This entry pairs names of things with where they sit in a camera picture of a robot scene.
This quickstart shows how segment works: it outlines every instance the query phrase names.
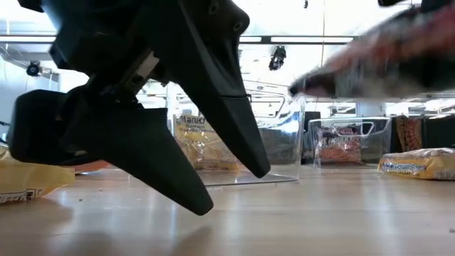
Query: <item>security camera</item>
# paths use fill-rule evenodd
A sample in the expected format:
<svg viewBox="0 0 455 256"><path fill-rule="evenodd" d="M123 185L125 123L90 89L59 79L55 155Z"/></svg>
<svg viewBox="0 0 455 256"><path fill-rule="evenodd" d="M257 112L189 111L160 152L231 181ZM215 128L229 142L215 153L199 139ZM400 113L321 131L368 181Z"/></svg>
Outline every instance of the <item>security camera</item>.
<svg viewBox="0 0 455 256"><path fill-rule="evenodd" d="M284 65L284 59L286 58L286 49L284 46L277 46L274 49L272 57L270 58L269 69L271 71L278 70Z"/></svg>
<svg viewBox="0 0 455 256"><path fill-rule="evenodd" d="M41 67L41 63L37 60L31 61L30 65L27 67L27 75L30 75L34 78L39 78L43 74L43 69Z"/></svg>

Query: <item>orange object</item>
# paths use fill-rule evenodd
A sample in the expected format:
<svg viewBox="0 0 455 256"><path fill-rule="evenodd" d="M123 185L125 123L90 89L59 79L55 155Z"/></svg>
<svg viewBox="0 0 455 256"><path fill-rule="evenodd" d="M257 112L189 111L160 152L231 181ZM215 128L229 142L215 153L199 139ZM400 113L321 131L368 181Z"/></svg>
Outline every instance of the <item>orange object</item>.
<svg viewBox="0 0 455 256"><path fill-rule="evenodd" d="M106 161L99 160L99 161L94 161L92 163L88 164L81 164L78 166L74 166L75 173L80 174L84 172L89 172L89 171L98 171L103 168L107 168L110 166L110 164Z"/></svg>

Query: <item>ceiling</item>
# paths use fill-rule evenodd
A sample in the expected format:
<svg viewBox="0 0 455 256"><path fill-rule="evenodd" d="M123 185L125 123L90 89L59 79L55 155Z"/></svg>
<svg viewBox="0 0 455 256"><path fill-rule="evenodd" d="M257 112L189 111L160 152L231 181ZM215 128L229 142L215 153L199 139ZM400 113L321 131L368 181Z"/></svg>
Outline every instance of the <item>ceiling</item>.
<svg viewBox="0 0 455 256"><path fill-rule="evenodd" d="M304 8L303 0L234 0L250 16L250 26L245 36L358 36L375 24L405 10L419 0L405 1L390 8L380 8L376 0L309 0ZM45 14L21 8L17 0L0 1L0 35L55 35L56 31ZM23 62L41 60L43 66L63 75L47 54L50 45L15 44L7 46L7 55ZM285 95L287 86L300 75L322 64L342 46L286 46L287 59L280 70L268 68L271 45L241 44L240 65L245 87L254 95ZM73 83L80 85L87 78L71 75ZM455 92L444 96L455 97ZM309 102L333 102L332 99L307 99ZM423 96L415 101L430 101ZM401 102L402 99L388 99ZM353 100L338 100L337 104L352 104Z"/></svg>

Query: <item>plastic bag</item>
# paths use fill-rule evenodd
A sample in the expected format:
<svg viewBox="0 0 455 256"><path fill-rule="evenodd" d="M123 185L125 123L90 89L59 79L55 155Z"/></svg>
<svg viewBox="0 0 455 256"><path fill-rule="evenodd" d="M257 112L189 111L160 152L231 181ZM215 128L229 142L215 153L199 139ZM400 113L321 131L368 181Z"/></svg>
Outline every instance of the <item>plastic bag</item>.
<svg viewBox="0 0 455 256"><path fill-rule="evenodd" d="M418 149L384 155L378 165L384 174L430 180L455 180L454 149Z"/></svg>
<svg viewBox="0 0 455 256"><path fill-rule="evenodd" d="M21 163L0 146L0 204L45 196L74 180L73 169Z"/></svg>
<svg viewBox="0 0 455 256"><path fill-rule="evenodd" d="M322 127L316 134L314 158L317 167L362 164L357 127Z"/></svg>
<svg viewBox="0 0 455 256"><path fill-rule="evenodd" d="M245 167L223 143L205 117L174 116L174 137L197 171L239 171Z"/></svg>
<svg viewBox="0 0 455 256"><path fill-rule="evenodd" d="M404 11L349 43L290 93L317 97L406 97L455 87L455 3Z"/></svg>
<svg viewBox="0 0 455 256"><path fill-rule="evenodd" d="M422 148L422 121L420 118L397 117L396 128L404 152Z"/></svg>

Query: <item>black robotic arm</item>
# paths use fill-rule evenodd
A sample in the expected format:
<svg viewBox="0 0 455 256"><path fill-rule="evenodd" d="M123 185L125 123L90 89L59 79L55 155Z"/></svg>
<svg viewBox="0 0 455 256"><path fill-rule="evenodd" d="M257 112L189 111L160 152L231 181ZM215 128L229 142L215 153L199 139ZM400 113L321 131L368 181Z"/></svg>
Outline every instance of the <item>black robotic arm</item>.
<svg viewBox="0 0 455 256"><path fill-rule="evenodd" d="M8 134L16 159L52 165L103 159L207 213L213 203L168 130L166 109L137 102L152 78L178 83L254 175L270 170L237 53L250 20L231 0L19 3L46 13L57 28L49 50L56 65L90 79L68 94L37 90L17 99Z"/></svg>

